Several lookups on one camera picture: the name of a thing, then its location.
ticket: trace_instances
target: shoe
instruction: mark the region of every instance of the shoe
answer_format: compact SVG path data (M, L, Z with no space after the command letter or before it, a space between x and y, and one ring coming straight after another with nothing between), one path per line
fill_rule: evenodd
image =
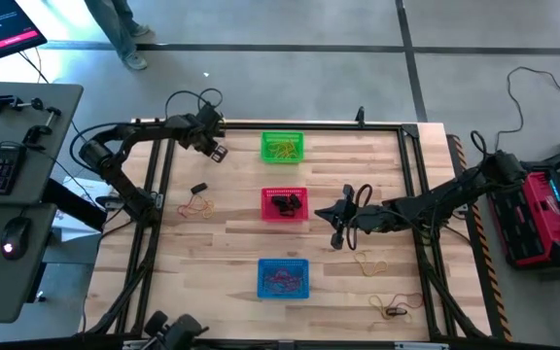
M148 67L146 58L142 57L139 52L130 54L127 58L123 59L124 64L133 70L143 70Z
M137 38L137 37L140 37L140 36L142 36L142 35L146 35L146 34L148 34L148 33L150 33L150 32L151 32L151 27L150 27L150 26L148 26L148 25L146 25L146 24L140 24L140 25L137 26L137 28L135 29L135 31L133 31L133 32L131 33L131 36L132 36L133 38Z

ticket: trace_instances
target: blue basket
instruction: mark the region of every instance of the blue basket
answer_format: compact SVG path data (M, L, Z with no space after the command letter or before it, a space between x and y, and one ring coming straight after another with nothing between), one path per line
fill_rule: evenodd
M308 260L259 259L259 298L308 298Z

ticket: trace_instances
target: paper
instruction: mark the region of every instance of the paper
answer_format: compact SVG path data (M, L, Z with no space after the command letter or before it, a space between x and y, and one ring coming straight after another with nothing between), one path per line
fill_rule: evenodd
M112 187L102 181L92 181L80 178L75 178L75 180L77 180L79 185L83 186L84 189L86 189L87 194L91 195L94 200L96 200L96 198L99 196L109 195L112 191ZM70 192L89 201L88 196L86 195L84 190L82 190L74 181L71 181L70 177L67 176L66 178L64 178L63 185L65 188L70 190ZM52 226L54 228L61 228L62 242L100 233L99 231L86 226L79 220L65 213L62 213L59 210L55 214L55 219L53 219Z

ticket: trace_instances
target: person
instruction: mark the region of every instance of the person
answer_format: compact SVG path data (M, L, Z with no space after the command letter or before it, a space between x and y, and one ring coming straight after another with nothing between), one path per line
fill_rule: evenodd
M133 38L148 34L151 29L133 20L133 12L126 0L86 0L86 6L122 62L134 70L146 69L148 62L137 51Z

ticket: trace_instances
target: plastic basket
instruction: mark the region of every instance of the plastic basket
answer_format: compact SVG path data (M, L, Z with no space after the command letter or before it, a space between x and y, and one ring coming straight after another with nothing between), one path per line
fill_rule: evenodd
M261 158L270 163L298 163L303 160L303 132L261 134Z
M273 205L271 198L275 195L289 196L295 194L301 202L293 217L280 215L280 209ZM308 220L308 189L307 188L267 188L261 189L261 219L271 222L297 222Z
M308 298L308 260L260 259L259 298Z

